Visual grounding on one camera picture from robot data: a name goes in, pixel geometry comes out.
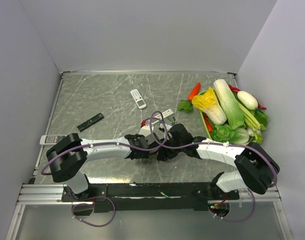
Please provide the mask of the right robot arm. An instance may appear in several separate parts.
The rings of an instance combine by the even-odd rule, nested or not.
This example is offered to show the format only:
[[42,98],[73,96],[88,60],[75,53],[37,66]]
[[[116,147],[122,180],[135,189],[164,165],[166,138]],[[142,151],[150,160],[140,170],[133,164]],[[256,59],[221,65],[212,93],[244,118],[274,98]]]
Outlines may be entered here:
[[156,159],[168,161],[179,153],[202,160],[214,160],[236,168],[222,172],[212,180],[211,195],[224,198],[228,192],[249,189],[264,195],[277,183],[278,164],[256,142],[247,145],[220,143],[203,136],[192,136],[182,124],[171,127],[166,142],[158,150]]

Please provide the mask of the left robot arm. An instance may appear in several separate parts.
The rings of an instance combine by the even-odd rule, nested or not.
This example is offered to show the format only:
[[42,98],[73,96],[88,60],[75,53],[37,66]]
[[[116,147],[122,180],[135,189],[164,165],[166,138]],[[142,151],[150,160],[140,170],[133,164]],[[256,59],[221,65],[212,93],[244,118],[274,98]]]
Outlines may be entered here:
[[92,189],[81,172],[85,163],[111,158],[146,159],[156,146],[151,135],[127,134],[109,140],[89,140],[70,133],[46,152],[47,167],[53,182],[68,186],[78,200],[86,201]]

